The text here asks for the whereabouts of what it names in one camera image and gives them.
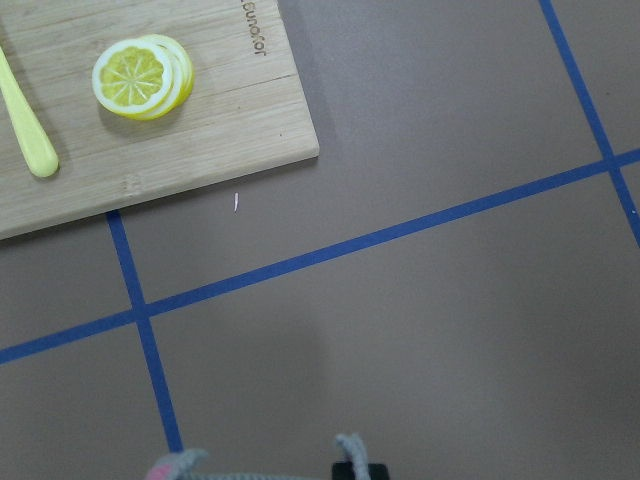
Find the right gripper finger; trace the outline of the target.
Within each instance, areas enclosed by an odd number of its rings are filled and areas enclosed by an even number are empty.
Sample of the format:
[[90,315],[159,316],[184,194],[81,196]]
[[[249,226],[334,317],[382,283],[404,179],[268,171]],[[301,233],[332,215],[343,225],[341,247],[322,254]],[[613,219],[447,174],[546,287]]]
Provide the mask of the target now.
[[[367,465],[368,474],[365,479],[388,480],[388,469],[384,464],[369,463]],[[331,467],[332,480],[356,480],[356,469],[352,462],[335,462]]]

